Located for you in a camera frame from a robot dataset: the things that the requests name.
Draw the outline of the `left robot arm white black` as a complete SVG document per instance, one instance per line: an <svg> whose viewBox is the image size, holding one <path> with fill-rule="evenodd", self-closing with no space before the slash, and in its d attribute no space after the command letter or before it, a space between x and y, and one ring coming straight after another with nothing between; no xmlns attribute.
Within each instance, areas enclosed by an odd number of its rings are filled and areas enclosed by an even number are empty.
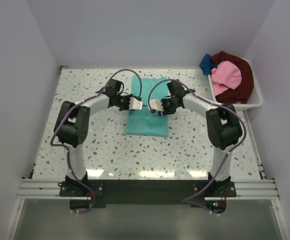
<svg viewBox="0 0 290 240"><path fill-rule="evenodd" d="M51 146L65 149L67 174L60 185L62 191L77 196L94 196L83 159L83 143L89 132L89 120L93 114L110 107L117 107L121 111L130 110L134 95L124 95L123 90L123 82L111 79L94 96L62 103L50 141Z"/></svg>

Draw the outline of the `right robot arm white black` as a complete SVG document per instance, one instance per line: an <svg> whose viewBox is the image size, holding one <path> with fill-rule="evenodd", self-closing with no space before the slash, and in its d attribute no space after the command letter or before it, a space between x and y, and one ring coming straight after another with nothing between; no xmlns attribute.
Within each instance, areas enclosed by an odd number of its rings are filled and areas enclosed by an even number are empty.
<svg viewBox="0 0 290 240"><path fill-rule="evenodd" d="M199 192L186 198L191 200L208 191L212 196L219 196L230 183L230 164L233 151L245 140L246 126L230 104L220 105L194 93L177 79L166 79L170 97L158 101L160 116L171 115L177 108L194 111L206 119L207 133L213 145L212 168L208 173L208 183Z"/></svg>

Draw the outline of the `teal t shirt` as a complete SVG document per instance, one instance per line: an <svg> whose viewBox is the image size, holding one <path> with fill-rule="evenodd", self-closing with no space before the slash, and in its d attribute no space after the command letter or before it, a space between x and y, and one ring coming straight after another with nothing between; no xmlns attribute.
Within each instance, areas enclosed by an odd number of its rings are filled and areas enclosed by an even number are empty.
<svg viewBox="0 0 290 240"><path fill-rule="evenodd" d="M131 83L131 93L136 96L141 96L143 102L142 110L130 111L128 115L125 133L127 135L140 135L140 136L155 136L167 137L168 136L168 117L158 116L157 114L150 113L147 102L150 91L151 99L162 99L169 95L167 83L164 82L157 87L157 83L165 78L142 78L138 79L134 76Z"/></svg>

